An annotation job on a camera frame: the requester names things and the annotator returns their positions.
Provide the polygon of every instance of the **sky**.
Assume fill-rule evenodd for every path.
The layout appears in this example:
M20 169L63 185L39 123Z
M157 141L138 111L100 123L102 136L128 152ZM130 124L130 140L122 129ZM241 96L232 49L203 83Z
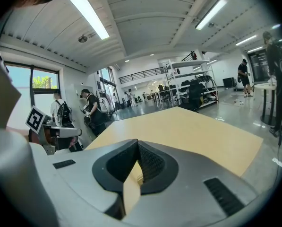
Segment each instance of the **sky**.
M9 70L9 76L12 78L12 84L15 87L29 87L29 80L30 80L30 73L31 70L29 68L23 67L14 67L14 66L7 66ZM40 70L34 70L33 78L34 77L46 77L49 76L52 79L52 86L57 85L57 74L49 73Z

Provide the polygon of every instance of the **shorts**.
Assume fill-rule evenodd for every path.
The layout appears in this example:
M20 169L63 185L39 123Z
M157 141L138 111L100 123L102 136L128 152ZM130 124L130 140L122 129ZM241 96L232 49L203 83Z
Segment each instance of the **shorts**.
M243 83L243 86L250 85L250 81L248 77L242 78L241 82Z

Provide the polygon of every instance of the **metal shelving unit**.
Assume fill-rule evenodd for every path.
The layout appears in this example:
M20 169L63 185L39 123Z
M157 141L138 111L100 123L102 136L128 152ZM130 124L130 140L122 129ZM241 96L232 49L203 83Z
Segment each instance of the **metal shelving unit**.
M202 70L202 64L203 63L207 63L208 70ZM174 69L184 68L184 67L194 67L194 66L199 66L201 68L201 70L197 70L197 71L193 71L191 73L185 73L185 74L175 74L174 73ZM186 85L186 86L178 85L177 82L176 82L176 79L183 78L183 77L194 76L194 75L199 75L199 74L206 75L208 72L212 72L211 77L214 80L214 73L213 73L213 69L212 69L210 60L206 60L206 61L196 60L196 61L183 61L183 62L171 62L169 60L169 63L165 66L165 71L166 70L171 70L171 72L172 72L170 75L169 75L168 72L166 73L166 79L167 79L167 82L168 82L169 89L170 89L170 84L169 84L169 80L170 79L173 80L174 85L175 85L174 88L171 88L169 90L170 91L170 95L171 95L172 106L174 106L174 104L176 103L177 100L179 101L179 104L180 104L179 89L189 87L189 85ZM202 83L205 83L205 87L206 88L207 88L207 83L208 82L209 81L202 82ZM208 103L205 103L201 107L204 107L206 105L209 105L209 104L212 104L212 103L215 103L215 102L218 101L217 86L215 85L215 86L213 86L213 88L214 88L213 90L210 90L210 91L207 91L207 92L203 92L203 95L206 95L208 93L216 92L216 100L215 101L210 101ZM176 93L176 95L173 95L172 91L175 90L175 89L177 90L177 93Z

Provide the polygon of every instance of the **chair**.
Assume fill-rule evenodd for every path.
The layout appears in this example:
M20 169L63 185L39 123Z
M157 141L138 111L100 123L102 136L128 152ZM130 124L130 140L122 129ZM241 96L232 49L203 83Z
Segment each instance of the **chair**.
M190 85L189 87L189 98L188 103L182 103L179 105L181 108L185 108L194 112L200 108L201 102L201 94L203 92L203 86L200 84Z

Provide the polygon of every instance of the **railing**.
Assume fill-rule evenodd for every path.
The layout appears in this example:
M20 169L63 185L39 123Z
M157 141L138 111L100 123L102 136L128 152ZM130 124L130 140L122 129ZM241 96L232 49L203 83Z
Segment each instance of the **railing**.
M164 73L165 73L165 69L163 67L158 67L158 68L154 68L150 70L144 70L144 71L134 73L128 76L124 76L119 79L120 79L120 83L123 84L129 81L134 81L134 80L138 80L141 78L147 78L150 76L155 76L155 75L164 74Z

